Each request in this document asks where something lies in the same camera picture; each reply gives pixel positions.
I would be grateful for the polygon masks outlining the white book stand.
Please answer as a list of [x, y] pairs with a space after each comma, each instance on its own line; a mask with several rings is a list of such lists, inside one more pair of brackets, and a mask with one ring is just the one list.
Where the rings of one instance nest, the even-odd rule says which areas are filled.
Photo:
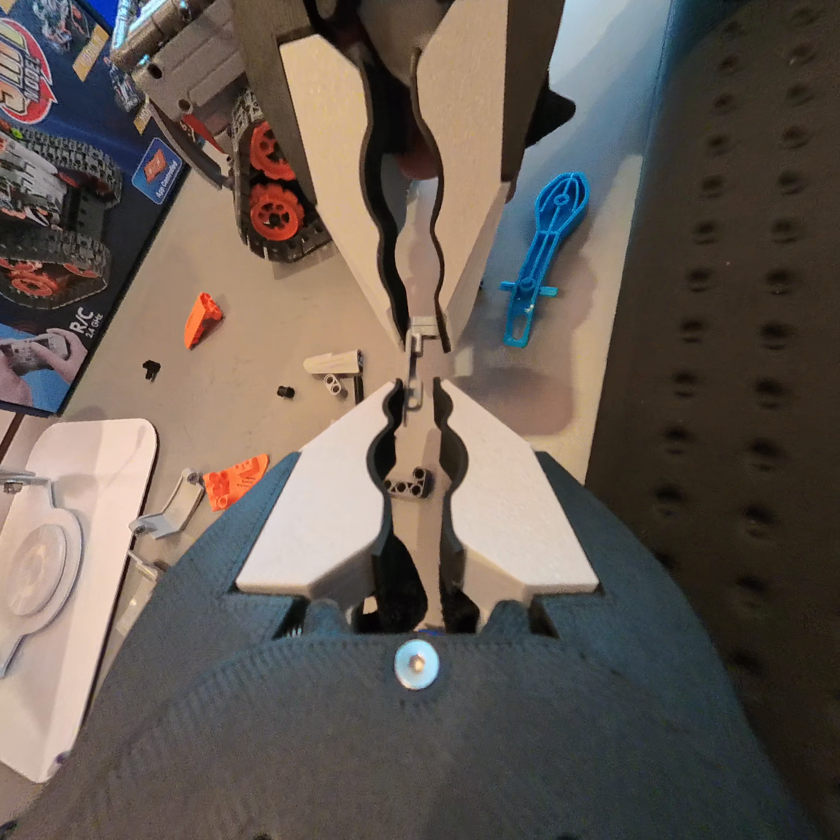
[[89, 707], [158, 449], [141, 418], [54, 423], [2, 526], [1, 760], [56, 772]]

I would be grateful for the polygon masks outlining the light grey curved panel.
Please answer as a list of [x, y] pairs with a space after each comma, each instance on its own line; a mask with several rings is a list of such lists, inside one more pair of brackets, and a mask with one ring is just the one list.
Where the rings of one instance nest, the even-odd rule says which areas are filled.
[[129, 525], [129, 530], [135, 537], [145, 535], [156, 540], [180, 533], [204, 496], [203, 477], [198, 472], [186, 468], [182, 471], [163, 510], [135, 519]]

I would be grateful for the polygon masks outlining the dark grey L-shaped beam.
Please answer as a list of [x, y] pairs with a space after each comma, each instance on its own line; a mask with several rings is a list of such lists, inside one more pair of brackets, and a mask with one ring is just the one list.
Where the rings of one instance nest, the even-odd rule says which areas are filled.
[[434, 473], [418, 466], [404, 476], [390, 474], [383, 479], [383, 487], [394, 498], [425, 499], [434, 489]]

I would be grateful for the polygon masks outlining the light grey wing panel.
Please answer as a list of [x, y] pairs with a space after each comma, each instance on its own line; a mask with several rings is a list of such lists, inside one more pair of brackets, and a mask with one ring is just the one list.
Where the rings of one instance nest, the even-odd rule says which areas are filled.
[[364, 357], [361, 350], [321, 353], [305, 359], [302, 366], [310, 375], [356, 376], [364, 370]]

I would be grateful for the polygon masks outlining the orange curved panel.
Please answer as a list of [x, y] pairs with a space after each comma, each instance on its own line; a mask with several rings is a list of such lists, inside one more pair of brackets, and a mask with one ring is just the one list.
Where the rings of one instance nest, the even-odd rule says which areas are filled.
[[207, 330], [215, 328], [224, 320], [224, 311], [207, 292], [201, 292], [185, 321], [183, 342], [187, 350], [194, 349]]

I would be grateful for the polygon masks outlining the grey tracked toy vehicle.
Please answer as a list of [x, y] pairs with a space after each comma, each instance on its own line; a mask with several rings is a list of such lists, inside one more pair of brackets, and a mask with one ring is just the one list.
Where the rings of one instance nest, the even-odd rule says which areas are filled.
[[143, 93], [170, 145], [206, 183], [231, 195], [244, 245], [296, 263], [332, 239], [284, 160], [260, 164], [279, 143], [249, 85], [235, 33], [234, 2], [121, 1], [111, 58]]

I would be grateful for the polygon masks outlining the printed toy box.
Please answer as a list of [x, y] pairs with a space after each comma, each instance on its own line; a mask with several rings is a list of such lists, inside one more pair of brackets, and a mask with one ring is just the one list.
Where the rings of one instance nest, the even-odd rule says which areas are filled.
[[1, 404], [59, 414], [185, 176], [112, 62], [115, 2], [2, 2]]

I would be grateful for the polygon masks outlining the black dimpled pad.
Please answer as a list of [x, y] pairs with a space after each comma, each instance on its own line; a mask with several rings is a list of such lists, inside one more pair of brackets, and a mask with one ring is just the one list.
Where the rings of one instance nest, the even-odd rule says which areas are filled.
[[838, 838], [839, 2], [674, 2], [586, 483]]

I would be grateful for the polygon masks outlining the orange flat panel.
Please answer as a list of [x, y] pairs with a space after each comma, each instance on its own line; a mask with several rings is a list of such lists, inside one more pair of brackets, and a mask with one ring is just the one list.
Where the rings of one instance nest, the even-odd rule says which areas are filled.
[[225, 511], [241, 500], [262, 480], [269, 463], [268, 454], [261, 454], [220, 471], [204, 474], [202, 480], [211, 511]]

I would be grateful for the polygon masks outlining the teal plastic piece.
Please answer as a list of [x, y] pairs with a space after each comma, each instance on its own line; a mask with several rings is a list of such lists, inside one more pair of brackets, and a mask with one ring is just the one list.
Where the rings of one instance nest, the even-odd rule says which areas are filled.
[[542, 299], [559, 295], [548, 277], [560, 247], [581, 225], [590, 203], [590, 185], [584, 173], [555, 176], [537, 195], [533, 210], [535, 232], [515, 280], [505, 280], [508, 294], [503, 343], [513, 349], [528, 346], [535, 312]]

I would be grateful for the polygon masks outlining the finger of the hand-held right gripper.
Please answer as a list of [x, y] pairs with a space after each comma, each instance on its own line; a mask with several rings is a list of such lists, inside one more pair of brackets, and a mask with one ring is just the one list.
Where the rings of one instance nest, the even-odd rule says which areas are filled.
[[388, 338], [404, 349], [406, 294], [396, 229], [369, 156], [374, 121], [363, 70], [320, 35], [279, 48], [315, 204]]
[[457, 348], [476, 303], [510, 183], [501, 175], [508, 2], [452, 3], [416, 60], [413, 94], [438, 171], [439, 331]]

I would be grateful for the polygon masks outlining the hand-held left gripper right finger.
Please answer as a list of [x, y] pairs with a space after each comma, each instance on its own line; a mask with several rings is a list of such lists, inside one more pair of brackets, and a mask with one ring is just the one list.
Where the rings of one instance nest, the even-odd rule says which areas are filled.
[[502, 602], [589, 595], [599, 579], [538, 454], [449, 380], [434, 382], [448, 478], [439, 591], [449, 632], [475, 632]]

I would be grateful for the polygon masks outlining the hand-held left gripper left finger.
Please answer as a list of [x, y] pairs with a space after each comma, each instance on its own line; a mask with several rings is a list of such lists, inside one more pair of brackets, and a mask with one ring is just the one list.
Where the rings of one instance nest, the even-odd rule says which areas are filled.
[[342, 611], [373, 596], [381, 628], [404, 628], [404, 547], [384, 488], [403, 397], [403, 382], [388, 381], [299, 450], [238, 573], [240, 591], [327, 599]]

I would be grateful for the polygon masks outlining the small assembly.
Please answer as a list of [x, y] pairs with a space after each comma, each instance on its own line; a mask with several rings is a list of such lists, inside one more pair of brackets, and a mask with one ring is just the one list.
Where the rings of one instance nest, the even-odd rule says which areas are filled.
[[424, 383], [419, 374], [419, 360], [424, 356], [424, 329], [413, 325], [406, 334], [406, 377], [404, 381], [403, 414], [406, 416], [422, 408]]

